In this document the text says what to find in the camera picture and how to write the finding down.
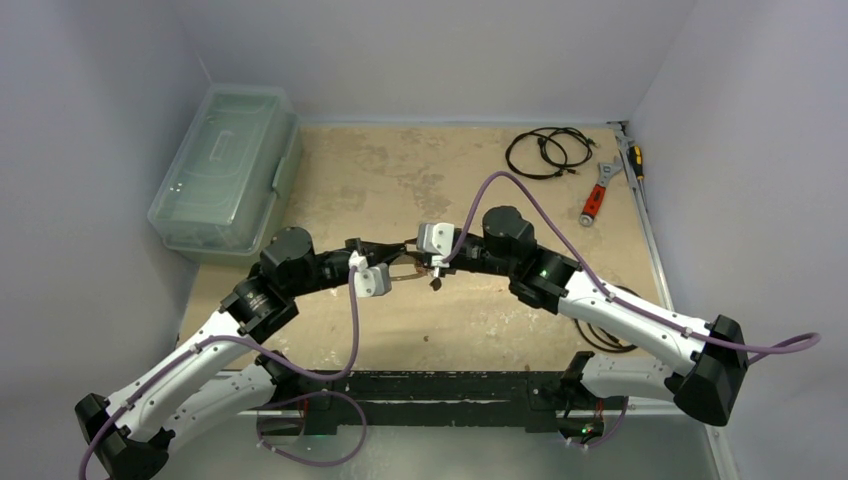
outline screwdriver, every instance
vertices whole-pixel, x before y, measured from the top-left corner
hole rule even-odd
[[[648,210],[648,201],[645,199],[645,170],[642,165],[642,150],[633,145],[627,150],[627,161],[633,168],[633,173],[636,175],[636,182],[639,184],[639,192],[642,195],[642,203],[645,205],[645,210]]]

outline stained wooden surface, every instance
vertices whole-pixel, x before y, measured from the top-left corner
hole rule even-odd
[[[302,132],[304,157],[283,224],[306,228],[318,252],[338,248],[352,237],[400,242],[415,237],[418,224],[425,221],[462,225],[480,183],[506,168],[504,150],[524,130],[307,127]],[[584,132],[601,146],[579,167],[579,175],[525,183],[601,277],[658,302],[623,172],[610,182],[594,225],[586,228],[577,221],[598,178],[596,163],[618,155],[611,130]],[[576,142],[562,143],[573,158],[582,158]],[[533,140],[519,144],[513,159],[528,171],[551,170]],[[489,188],[472,232],[480,233],[483,213],[498,205],[516,206],[535,225],[542,245],[565,251],[506,179]],[[194,333],[246,273],[201,266],[180,337]],[[360,300],[362,333],[355,368],[561,370],[576,351],[589,349],[570,320],[519,303],[509,294],[506,279],[459,273],[446,278],[439,292],[433,292],[428,281],[396,282],[389,295]],[[318,292],[298,298],[297,304],[300,315],[265,345],[307,368],[342,367],[351,346],[347,289]],[[251,359],[245,356],[230,368],[243,368]]]

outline cable connector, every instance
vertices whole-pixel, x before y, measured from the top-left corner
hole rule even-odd
[[[356,271],[358,272],[364,272],[365,269],[368,268],[368,259],[354,250],[354,252],[350,254],[350,259],[348,259],[347,264],[350,268],[356,268]]]

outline wooden table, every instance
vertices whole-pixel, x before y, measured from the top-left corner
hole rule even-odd
[[[306,228],[317,252],[338,248],[352,237],[400,242],[415,237],[418,224],[425,221],[461,226],[480,183],[506,168],[504,150],[525,130],[306,127],[304,157],[284,225]],[[612,130],[583,131],[601,146],[579,167],[579,175],[525,183],[601,277],[658,302],[642,226],[623,172],[610,182],[594,225],[578,224],[598,178],[596,163],[618,155]],[[572,158],[582,158],[584,151],[576,142],[565,137],[558,141]],[[513,159],[527,171],[551,170],[532,139],[513,150]],[[565,251],[506,179],[489,188],[472,232],[480,233],[482,215],[498,205],[516,206],[536,227],[540,244]],[[246,273],[201,266],[180,338],[194,333]],[[505,278],[458,273],[446,278],[438,292],[428,282],[396,282],[389,295],[360,300],[356,369],[562,370],[576,351],[590,349],[570,320],[519,303],[508,292]],[[341,368],[351,346],[347,289],[301,297],[297,304],[300,315],[265,345],[307,368]],[[230,368],[243,368],[252,357]]]

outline white wall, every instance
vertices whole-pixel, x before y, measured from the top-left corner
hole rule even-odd
[[[814,350],[753,366],[744,478],[848,471],[848,3],[700,1],[632,120],[676,306]]]
[[[172,347],[195,269],[145,215],[207,85],[165,1],[0,5],[0,476],[75,476],[76,401]]]
[[[628,118],[695,0],[174,0],[215,81],[322,120]]]

